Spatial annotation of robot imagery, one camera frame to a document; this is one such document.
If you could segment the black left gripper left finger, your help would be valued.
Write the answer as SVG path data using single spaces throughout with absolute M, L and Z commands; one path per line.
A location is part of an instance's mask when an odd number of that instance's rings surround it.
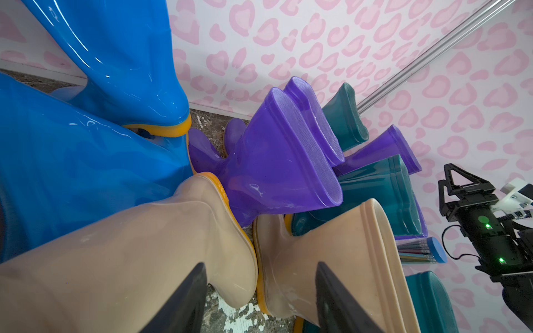
M 141 332 L 200 332 L 207 294 L 204 263 L 198 263 Z

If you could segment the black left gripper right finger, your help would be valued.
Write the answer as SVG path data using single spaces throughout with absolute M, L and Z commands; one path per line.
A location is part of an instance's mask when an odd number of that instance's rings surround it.
M 317 265 L 315 284 L 320 332 L 383 332 L 325 262 Z

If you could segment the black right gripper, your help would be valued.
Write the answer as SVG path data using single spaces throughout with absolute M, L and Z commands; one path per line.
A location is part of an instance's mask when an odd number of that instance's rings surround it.
M 439 211 L 457 222 L 463 236 L 477 252 L 477 270 L 491 277 L 532 275 L 532 228 L 516 221 L 531 217 L 526 211 L 497 217 L 495 187 L 487 180 L 448 163 L 444 180 L 438 182 Z

